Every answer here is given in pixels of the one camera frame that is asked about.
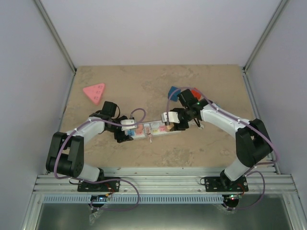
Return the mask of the blue cube socket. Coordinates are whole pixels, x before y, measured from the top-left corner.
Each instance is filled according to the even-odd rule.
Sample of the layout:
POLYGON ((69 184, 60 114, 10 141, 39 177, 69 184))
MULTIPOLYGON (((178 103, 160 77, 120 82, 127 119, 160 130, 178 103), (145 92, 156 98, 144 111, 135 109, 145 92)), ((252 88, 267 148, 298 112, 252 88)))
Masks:
POLYGON ((181 93, 181 89, 175 86, 171 86, 171 88, 168 91, 167 98, 170 101, 177 102, 178 101, 178 95, 181 93))

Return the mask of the red cube socket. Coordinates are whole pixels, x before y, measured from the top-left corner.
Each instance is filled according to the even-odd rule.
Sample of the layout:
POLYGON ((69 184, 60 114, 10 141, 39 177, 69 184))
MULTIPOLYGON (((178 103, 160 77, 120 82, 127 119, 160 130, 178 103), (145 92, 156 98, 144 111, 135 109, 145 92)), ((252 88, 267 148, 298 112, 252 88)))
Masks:
POLYGON ((201 94, 199 93, 198 89, 197 88, 192 88, 191 89, 191 92, 193 94, 193 96, 195 98, 197 98, 197 100, 200 100, 201 99, 201 94))

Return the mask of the white power strip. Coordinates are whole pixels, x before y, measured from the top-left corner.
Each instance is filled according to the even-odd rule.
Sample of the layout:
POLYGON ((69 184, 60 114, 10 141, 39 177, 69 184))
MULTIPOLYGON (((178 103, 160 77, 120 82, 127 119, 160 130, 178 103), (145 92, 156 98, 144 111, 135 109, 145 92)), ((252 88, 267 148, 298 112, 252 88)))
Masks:
POLYGON ((134 135, 134 130, 135 129, 125 130, 124 132, 125 132, 126 135, 131 136, 133 139, 147 138, 147 139, 150 139, 150 140, 152 140, 153 137, 159 137, 159 136, 163 136, 163 135, 172 135, 172 134, 180 133, 180 131, 166 132, 166 130, 165 130, 166 125, 164 124, 164 122, 159 121, 159 120, 158 121, 143 122, 143 123, 140 123, 140 124, 142 124, 142 125, 144 125, 146 123, 151 124, 152 122, 159 122, 160 126, 159 126, 159 129, 157 129, 157 130, 151 129, 151 134, 150 135, 147 135, 147 134, 144 133, 144 136, 136 137, 134 135))

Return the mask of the pink power strip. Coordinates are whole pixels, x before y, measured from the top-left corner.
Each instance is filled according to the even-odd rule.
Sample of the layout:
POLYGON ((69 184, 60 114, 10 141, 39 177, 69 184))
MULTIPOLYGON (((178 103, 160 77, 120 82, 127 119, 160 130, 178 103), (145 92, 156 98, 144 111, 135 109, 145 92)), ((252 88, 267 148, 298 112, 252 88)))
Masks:
POLYGON ((93 104, 99 105, 102 99, 102 95, 104 93, 104 89, 105 89, 105 84, 100 83, 83 88, 83 93, 93 104))

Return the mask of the beige cube socket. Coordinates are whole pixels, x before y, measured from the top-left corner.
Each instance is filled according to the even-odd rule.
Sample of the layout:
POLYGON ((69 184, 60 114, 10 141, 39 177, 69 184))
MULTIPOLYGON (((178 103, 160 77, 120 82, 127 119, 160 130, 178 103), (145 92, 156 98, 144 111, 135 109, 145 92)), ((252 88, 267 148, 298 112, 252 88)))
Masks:
POLYGON ((174 123, 169 123, 168 125, 166 125, 165 130, 166 130, 166 132, 173 132, 173 131, 175 131, 174 123))

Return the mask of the small white round charger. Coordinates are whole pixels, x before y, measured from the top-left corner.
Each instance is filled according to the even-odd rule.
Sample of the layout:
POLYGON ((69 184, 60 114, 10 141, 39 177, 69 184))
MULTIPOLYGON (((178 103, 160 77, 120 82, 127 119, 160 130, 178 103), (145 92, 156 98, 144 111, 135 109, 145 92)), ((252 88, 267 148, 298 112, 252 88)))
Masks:
POLYGON ((152 122, 151 123, 151 129, 157 130, 159 129, 160 123, 159 122, 152 122))

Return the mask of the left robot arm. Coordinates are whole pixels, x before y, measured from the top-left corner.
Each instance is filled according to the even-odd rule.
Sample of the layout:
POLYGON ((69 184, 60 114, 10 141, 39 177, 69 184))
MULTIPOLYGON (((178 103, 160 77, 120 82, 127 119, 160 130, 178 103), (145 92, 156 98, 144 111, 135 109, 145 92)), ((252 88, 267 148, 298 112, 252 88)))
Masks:
POLYGON ((79 192, 118 192, 120 181, 117 177, 106 177, 104 170, 84 163, 84 146, 93 137, 107 131, 114 134, 117 143, 131 141, 122 127, 123 120, 117 104, 104 102, 101 110, 91 114, 89 119, 80 127, 69 132, 56 132, 51 140, 46 170, 79 179, 71 184, 77 185, 79 192))

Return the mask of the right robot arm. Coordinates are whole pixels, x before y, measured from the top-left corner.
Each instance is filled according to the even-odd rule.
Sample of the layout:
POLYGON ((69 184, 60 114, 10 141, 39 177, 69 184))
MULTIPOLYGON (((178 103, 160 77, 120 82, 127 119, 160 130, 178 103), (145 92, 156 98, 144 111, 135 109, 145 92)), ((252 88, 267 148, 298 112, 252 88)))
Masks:
POLYGON ((236 159, 233 163, 219 176, 203 177, 201 185, 207 192, 247 192, 248 173, 255 166, 262 165, 262 160, 275 150, 265 124, 257 118, 248 120, 235 116, 205 96, 199 100, 190 87, 177 89, 176 92, 182 107, 166 108, 161 115, 166 125, 173 125, 171 131, 184 131, 190 121, 195 121, 198 126, 203 121, 217 126, 236 142, 236 159))

